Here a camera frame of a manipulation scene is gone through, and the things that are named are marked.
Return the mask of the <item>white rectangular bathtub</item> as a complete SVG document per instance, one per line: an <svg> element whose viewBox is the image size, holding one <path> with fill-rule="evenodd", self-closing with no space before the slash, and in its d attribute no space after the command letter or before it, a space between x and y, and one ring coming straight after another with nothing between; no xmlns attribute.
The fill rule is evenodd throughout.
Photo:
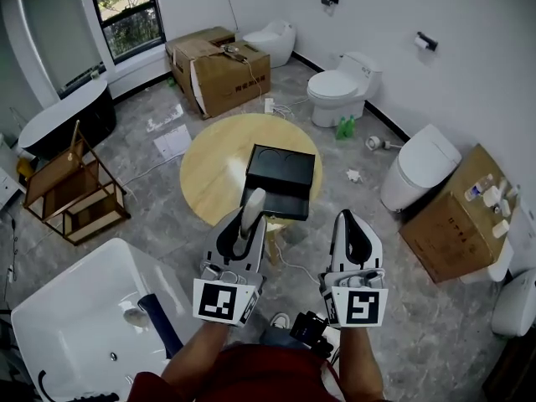
<svg viewBox="0 0 536 402"><path fill-rule="evenodd" d="M148 294L157 296L185 346L201 322L175 271L119 238L13 310L18 347L43 401L115 395L124 402L137 374L164 370L169 359L151 320L140 328L123 318L127 309L141 309L137 303Z"/></svg>

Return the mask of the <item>dark wooden cabinet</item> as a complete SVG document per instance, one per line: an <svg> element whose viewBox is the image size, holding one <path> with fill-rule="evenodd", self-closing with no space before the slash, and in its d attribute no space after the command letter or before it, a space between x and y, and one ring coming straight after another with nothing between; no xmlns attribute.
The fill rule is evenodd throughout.
<svg viewBox="0 0 536 402"><path fill-rule="evenodd" d="M536 402L536 339L511 339L482 390L487 402Z"/></svg>

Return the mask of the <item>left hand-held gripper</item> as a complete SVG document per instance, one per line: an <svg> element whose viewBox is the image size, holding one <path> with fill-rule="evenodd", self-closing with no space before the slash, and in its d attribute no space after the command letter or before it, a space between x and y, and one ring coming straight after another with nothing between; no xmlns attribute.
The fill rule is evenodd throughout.
<svg viewBox="0 0 536 402"><path fill-rule="evenodd" d="M226 214L208 233L200 278L193 281L193 316L244 327L266 278L258 273L264 254L266 219L258 218L244 238L242 208Z"/></svg>

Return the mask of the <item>white paper sheet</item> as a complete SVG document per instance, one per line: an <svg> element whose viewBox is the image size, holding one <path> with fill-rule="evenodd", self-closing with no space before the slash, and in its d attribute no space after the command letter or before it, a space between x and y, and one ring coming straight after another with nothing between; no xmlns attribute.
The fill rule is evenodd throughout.
<svg viewBox="0 0 536 402"><path fill-rule="evenodd" d="M185 125L169 131L156 138L154 145L164 160L183 155L192 143L192 138Z"/></svg>

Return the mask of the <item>white toilet with tank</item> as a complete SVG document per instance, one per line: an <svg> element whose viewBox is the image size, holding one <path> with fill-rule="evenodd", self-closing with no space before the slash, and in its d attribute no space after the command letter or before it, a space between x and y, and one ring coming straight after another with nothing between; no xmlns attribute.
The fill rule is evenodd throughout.
<svg viewBox="0 0 536 402"><path fill-rule="evenodd" d="M331 128L342 119L361 118L365 101L377 92L382 74L379 64L364 54L357 51L341 54L335 69L317 73L308 81L312 122Z"/></svg>

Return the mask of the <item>black box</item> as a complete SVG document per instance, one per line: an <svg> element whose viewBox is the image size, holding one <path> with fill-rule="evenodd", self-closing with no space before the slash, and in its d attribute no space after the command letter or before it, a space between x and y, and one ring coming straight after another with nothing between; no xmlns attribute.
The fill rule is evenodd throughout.
<svg viewBox="0 0 536 402"><path fill-rule="evenodd" d="M258 188L265 191L264 213L278 219L305 221L313 183L315 156L255 144L245 170L240 204Z"/></svg>

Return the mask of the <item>tall cardboard box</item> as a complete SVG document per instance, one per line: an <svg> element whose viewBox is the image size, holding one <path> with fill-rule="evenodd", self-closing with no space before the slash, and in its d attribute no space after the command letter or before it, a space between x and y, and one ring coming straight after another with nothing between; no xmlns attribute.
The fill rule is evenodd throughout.
<svg viewBox="0 0 536 402"><path fill-rule="evenodd" d="M499 204L485 206L482 195L471 202L464 193L491 173L502 194ZM449 281L494 264L506 235L495 239L492 227L511 217L515 201L504 194L511 188L501 168L480 144L462 159L442 190L399 231L435 283Z"/></svg>

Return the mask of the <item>white cabinet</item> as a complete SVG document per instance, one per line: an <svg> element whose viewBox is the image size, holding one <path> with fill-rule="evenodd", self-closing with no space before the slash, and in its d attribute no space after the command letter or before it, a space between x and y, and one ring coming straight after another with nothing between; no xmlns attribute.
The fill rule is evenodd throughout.
<svg viewBox="0 0 536 402"><path fill-rule="evenodd" d="M3 209L17 192L26 193L26 188L18 181L18 173L0 167L0 209Z"/></svg>

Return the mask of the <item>white smart toilet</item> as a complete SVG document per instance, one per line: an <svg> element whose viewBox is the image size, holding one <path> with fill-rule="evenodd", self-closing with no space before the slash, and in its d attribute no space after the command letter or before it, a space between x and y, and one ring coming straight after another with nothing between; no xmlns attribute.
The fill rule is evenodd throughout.
<svg viewBox="0 0 536 402"><path fill-rule="evenodd" d="M442 183L461 162L455 146L433 125L413 135L399 150L380 189L392 212L406 209Z"/></svg>

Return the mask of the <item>person's right forearm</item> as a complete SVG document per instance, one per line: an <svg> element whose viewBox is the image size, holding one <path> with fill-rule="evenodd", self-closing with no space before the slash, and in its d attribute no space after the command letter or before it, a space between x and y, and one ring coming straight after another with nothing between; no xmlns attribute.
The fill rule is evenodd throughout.
<svg viewBox="0 0 536 402"><path fill-rule="evenodd" d="M384 383L366 328L340 334L339 383L346 402L379 402Z"/></svg>

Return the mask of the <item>person's red shirt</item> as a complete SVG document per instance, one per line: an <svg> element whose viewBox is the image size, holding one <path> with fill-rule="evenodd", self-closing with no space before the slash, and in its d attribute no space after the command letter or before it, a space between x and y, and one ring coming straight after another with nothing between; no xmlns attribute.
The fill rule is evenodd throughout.
<svg viewBox="0 0 536 402"><path fill-rule="evenodd" d="M304 348L240 344L224 350L191 395L148 372L126 402L339 402L322 382L325 360Z"/></svg>

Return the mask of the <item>dark blue towel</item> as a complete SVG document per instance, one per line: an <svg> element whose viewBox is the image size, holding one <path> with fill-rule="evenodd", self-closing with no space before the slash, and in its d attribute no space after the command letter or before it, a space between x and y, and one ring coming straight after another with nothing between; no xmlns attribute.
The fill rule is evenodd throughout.
<svg viewBox="0 0 536 402"><path fill-rule="evenodd" d="M183 348L183 343L176 334L157 296L155 294L145 295L138 301L137 305L149 316L165 347L166 359L171 360Z"/></svg>

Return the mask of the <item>round wooden table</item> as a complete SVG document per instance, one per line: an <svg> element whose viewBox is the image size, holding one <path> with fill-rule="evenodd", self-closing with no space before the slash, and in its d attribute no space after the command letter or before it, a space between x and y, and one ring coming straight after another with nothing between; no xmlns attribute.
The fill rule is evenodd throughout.
<svg viewBox="0 0 536 402"><path fill-rule="evenodd" d="M310 200L322 186L322 159L313 140L288 120L246 113L218 118L192 141L180 167L180 187L190 209L216 225L240 205L245 172L255 144L315 156Z"/></svg>

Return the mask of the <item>black oval bathtub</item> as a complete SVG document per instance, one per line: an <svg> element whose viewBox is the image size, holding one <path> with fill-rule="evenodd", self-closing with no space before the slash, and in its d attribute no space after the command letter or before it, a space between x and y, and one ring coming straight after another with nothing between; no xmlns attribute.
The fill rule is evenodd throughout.
<svg viewBox="0 0 536 402"><path fill-rule="evenodd" d="M96 79L30 120L19 135L18 145L35 157L49 161L70 146L75 128L79 128L94 147L115 127L116 111L108 83Z"/></svg>

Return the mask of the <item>white handheld shower head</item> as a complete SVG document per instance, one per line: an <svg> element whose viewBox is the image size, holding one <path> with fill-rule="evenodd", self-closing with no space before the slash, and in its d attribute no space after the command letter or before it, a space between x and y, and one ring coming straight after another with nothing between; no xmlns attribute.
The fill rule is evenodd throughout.
<svg viewBox="0 0 536 402"><path fill-rule="evenodd" d="M366 141L366 146L370 151L375 151L379 149L390 150L390 149L401 149L401 145L393 144L388 140L382 140L377 136L371 136Z"/></svg>

